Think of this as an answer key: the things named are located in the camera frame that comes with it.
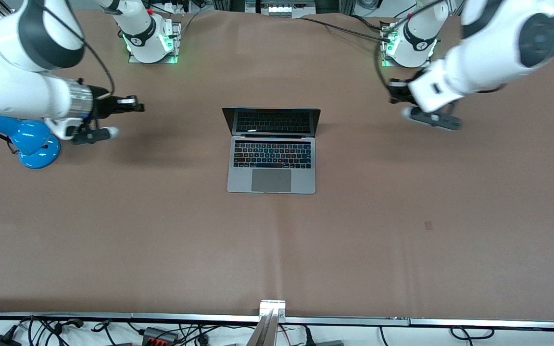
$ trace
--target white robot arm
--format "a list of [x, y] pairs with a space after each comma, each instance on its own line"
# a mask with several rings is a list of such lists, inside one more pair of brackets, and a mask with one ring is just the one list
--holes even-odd
[[159, 14], [149, 15], [141, 0], [95, 0], [121, 28], [130, 53], [142, 63], [160, 61], [178, 47], [179, 24]]
[[440, 108], [467, 94], [501, 88], [554, 58], [554, 0], [471, 0], [461, 22], [458, 46], [414, 79], [389, 83], [392, 103], [417, 106], [404, 110], [406, 118], [459, 129], [460, 120]]
[[0, 18], [0, 115], [44, 118], [57, 137], [74, 144], [117, 136], [114, 127], [90, 124], [113, 113], [143, 111], [136, 97], [110, 96], [104, 88], [50, 73], [81, 61], [82, 38], [67, 0], [25, 0]]
[[[417, 0], [418, 10], [429, 6], [433, 0]], [[393, 49], [385, 51], [387, 57], [400, 66], [419, 67], [429, 58], [437, 43], [437, 34], [448, 19], [449, 11], [446, 2], [431, 5], [410, 20], [396, 23], [396, 40]]]

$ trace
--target laptop screen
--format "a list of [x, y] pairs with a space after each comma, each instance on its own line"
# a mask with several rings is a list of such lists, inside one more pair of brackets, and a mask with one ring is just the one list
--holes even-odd
[[224, 108], [233, 135], [314, 136], [319, 110], [311, 108]]

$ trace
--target laptop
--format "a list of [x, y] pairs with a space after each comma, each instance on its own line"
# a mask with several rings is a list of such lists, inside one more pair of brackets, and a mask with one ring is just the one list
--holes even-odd
[[315, 193], [316, 108], [222, 108], [232, 141], [228, 191]]

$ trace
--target table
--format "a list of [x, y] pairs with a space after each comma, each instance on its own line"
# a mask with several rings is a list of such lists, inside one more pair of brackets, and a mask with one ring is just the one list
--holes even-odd
[[[139, 65], [112, 18], [77, 16], [116, 94], [147, 111], [40, 171], [0, 141], [0, 311], [248, 314], [283, 298], [288, 315], [554, 320], [554, 62], [468, 96], [444, 132], [387, 103], [364, 38], [211, 11], [178, 64]], [[440, 36], [440, 52], [459, 40], [457, 18]], [[61, 73], [107, 86], [88, 52]], [[322, 110], [315, 195], [226, 192], [220, 108], [237, 106]]]

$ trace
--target plug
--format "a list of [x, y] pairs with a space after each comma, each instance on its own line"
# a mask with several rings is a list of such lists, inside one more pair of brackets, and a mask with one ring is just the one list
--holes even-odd
[[176, 343], [178, 335], [176, 333], [167, 332], [149, 327], [145, 329], [145, 333], [142, 335], [143, 345], [152, 346], [173, 346]]

